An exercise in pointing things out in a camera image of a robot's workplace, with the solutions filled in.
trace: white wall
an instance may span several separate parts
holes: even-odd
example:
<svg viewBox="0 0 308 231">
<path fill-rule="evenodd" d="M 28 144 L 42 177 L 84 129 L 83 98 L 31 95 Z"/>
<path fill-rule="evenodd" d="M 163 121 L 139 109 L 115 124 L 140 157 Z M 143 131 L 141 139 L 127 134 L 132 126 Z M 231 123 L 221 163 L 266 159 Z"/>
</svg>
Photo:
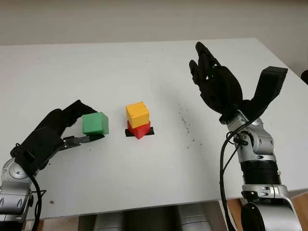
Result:
<svg viewBox="0 0 308 231">
<path fill-rule="evenodd" d="M 1 45 L 238 37 L 258 38 L 300 75 L 308 69 L 308 1 L 0 1 Z"/>
</svg>

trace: wire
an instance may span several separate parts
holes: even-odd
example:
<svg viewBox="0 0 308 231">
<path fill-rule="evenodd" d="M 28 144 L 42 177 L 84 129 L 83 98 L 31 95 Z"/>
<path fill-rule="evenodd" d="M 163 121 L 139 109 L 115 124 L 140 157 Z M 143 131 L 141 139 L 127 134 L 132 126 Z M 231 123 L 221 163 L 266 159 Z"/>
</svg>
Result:
<svg viewBox="0 0 308 231">
<path fill-rule="evenodd" d="M 223 165 L 223 156 L 225 153 L 225 149 L 226 146 L 228 144 L 228 142 L 231 140 L 231 138 L 236 135 L 240 130 L 242 130 L 243 128 L 247 127 L 248 125 L 250 125 L 252 121 L 248 121 L 247 123 L 243 124 L 242 126 L 238 127 L 235 131 L 233 131 L 224 141 L 221 150 L 220 150 L 220 165 L 219 165 L 219 184 L 220 184 L 220 196 L 221 196 L 221 202 L 222 202 L 222 206 L 223 209 L 225 211 L 225 218 L 226 218 L 226 222 L 227 222 L 227 226 L 228 226 L 228 230 L 229 231 L 235 231 L 230 217 L 229 217 L 229 213 L 228 213 L 228 206 L 227 206 L 227 200 L 226 200 L 226 194 L 225 194 L 225 186 L 224 186 L 224 182 L 223 182 L 223 174 L 224 174 L 224 165 Z"/>
<path fill-rule="evenodd" d="M 236 151 L 239 149 L 240 145 L 238 144 L 237 146 L 235 146 L 235 150 L 232 153 L 232 155 L 230 156 L 229 160 L 227 161 L 227 163 L 225 164 L 225 167 L 223 168 L 223 173 L 225 173 L 226 167 L 228 166 L 229 162 L 232 160 L 234 154 L 236 153 Z"/>
<path fill-rule="evenodd" d="M 42 193 L 41 197 L 43 197 L 43 195 L 47 192 L 47 190 L 41 190 L 40 191 Z M 34 209 L 34 215 L 37 216 L 38 213 L 38 201 L 35 204 L 35 209 Z"/>
<path fill-rule="evenodd" d="M 28 175 L 28 176 L 31 179 L 32 183 L 34 184 L 35 189 L 36 189 L 37 194 L 38 194 L 38 201 L 37 201 L 38 209 L 37 209 L 37 213 L 35 214 L 35 220 L 34 220 L 34 224 L 33 224 L 33 227 L 32 227 L 32 231 L 36 231 L 37 228 L 38 228 L 38 225 L 39 225 L 39 217 L 40 217 L 40 213 L 41 213 L 41 210 L 42 210 L 42 194 L 41 194 L 41 190 L 39 188 L 38 182 L 36 181 L 34 176 L 32 176 L 32 175 Z"/>
</svg>

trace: toy block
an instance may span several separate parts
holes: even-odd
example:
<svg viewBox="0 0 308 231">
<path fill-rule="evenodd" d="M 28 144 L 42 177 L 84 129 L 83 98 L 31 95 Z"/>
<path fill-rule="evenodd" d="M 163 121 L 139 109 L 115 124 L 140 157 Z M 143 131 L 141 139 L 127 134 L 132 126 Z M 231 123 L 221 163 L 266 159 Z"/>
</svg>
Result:
<svg viewBox="0 0 308 231">
<path fill-rule="evenodd" d="M 128 130 L 135 136 L 137 139 L 141 139 L 143 136 L 150 132 L 151 122 L 149 121 L 147 124 L 132 128 L 129 121 L 127 121 Z"/>
<path fill-rule="evenodd" d="M 132 128 L 149 123 L 150 113 L 143 102 L 127 105 L 126 115 Z"/>
<path fill-rule="evenodd" d="M 82 133 L 86 135 L 109 134 L 108 117 L 103 112 L 83 115 Z"/>
</svg>

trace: black base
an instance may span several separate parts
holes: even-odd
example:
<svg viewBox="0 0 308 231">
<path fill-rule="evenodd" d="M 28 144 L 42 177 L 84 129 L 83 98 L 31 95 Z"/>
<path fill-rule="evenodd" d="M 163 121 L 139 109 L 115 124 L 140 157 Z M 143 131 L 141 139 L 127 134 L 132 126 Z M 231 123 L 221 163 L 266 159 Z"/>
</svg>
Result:
<svg viewBox="0 0 308 231">
<path fill-rule="evenodd" d="M 151 127 L 149 133 L 146 134 L 146 136 L 150 136 L 150 135 L 154 135 L 154 134 L 155 134 L 154 129 L 153 129 L 153 127 Z M 126 135 L 126 137 L 134 136 L 134 134 L 131 133 L 128 129 L 125 129 L 125 135 Z"/>
</svg>

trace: white table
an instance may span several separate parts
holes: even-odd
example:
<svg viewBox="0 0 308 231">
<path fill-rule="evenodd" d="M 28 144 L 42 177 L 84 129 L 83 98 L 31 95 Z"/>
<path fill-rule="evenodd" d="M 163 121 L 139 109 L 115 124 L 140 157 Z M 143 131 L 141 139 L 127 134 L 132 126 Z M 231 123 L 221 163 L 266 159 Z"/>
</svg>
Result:
<svg viewBox="0 0 308 231">
<path fill-rule="evenodd" d="M 261 71 L 286 67 L 258 40 L 204 40 L 253 97 Z M 109 116 L 104 139 L 57 153 L 38 175 L 42 218 L 217 200 L 219 152 L 227 132 L 202 101 L 188 63 L 196 41 L 0 47 L 0 164 L 40 120 L 76 99 Z M 308 87 L 291 70 L 261 117 L 273 136 L 289 190 L 308 188 Z M 154 136 L 126 137 L 125 105 L 144 101 Z M 81 120 L 65 132 L 82 136 Z M 233 147 L 227 149 L 227 156 Z M 225 177 L 240 197 L 235 157 Z M 33 210 L 28 218 L 33 218 Z"/>
</svg>

